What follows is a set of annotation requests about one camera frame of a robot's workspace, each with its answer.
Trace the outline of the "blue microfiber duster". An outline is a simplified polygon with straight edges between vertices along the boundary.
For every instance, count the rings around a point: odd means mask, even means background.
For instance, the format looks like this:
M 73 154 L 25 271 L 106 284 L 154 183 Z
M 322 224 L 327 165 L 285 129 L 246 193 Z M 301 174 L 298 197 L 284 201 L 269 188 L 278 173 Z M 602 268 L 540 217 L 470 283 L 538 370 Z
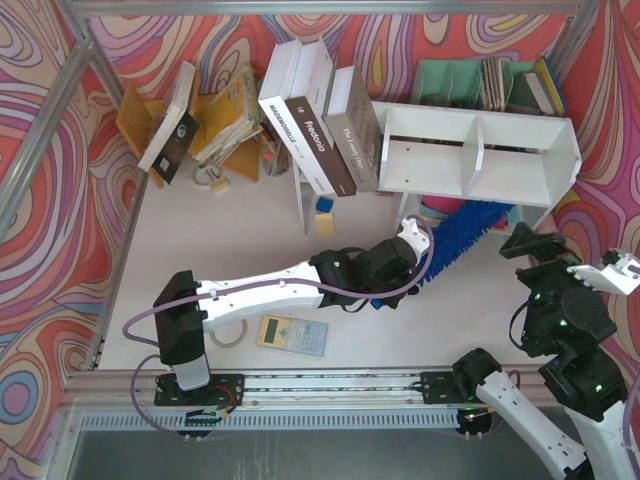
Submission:
M 463 253 L 470 250 L 513 208 L 513 204 L 466 201 L 435 228 L 435 251 L 431 264 L 417 284 L 408 290 L 408 294 L 417 294 L 425 282 L 434 280 Z

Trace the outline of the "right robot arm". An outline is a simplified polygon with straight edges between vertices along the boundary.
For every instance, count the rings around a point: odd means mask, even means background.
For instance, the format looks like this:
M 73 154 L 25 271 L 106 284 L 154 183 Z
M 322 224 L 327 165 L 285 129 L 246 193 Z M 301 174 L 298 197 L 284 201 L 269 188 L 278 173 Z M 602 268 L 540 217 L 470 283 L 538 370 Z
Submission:
M 497 412 L 556 479 L 638 478 L 631 416 L 639 385 L 626 385 L 618 364 L 601 347 L 617 330 L 603 296 L 628 296 L 638 289 L 638 258 L 611 248 L 598 266 L 588 265 L 562 235 L 539 234 L 524 222 L 499 253 L 537 261 L 516 272 L 530 295 L 517 310 L 525 319 L 514 345 L 531 358 L 548 357 L 538 372 L 581 440 L 567 437 L 481 348 L 454 363 L 455 388 Z

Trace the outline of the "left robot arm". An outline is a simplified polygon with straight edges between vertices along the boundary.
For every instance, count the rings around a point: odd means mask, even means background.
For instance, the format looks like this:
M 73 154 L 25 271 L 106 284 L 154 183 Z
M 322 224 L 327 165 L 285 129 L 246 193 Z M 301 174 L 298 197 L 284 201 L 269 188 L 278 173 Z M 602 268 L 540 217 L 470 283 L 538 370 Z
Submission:
M 277 272 L 218 282 L 180 271 L 153 303 L 160 361 L 173 370 L 180 390 L 197 390 L 210 382 L 204 337 L 219 325 L 358 301 L 394 308 L 415 289 L 431 245 L 427 238 L 395 236 L 369 250 L 325 250 Z

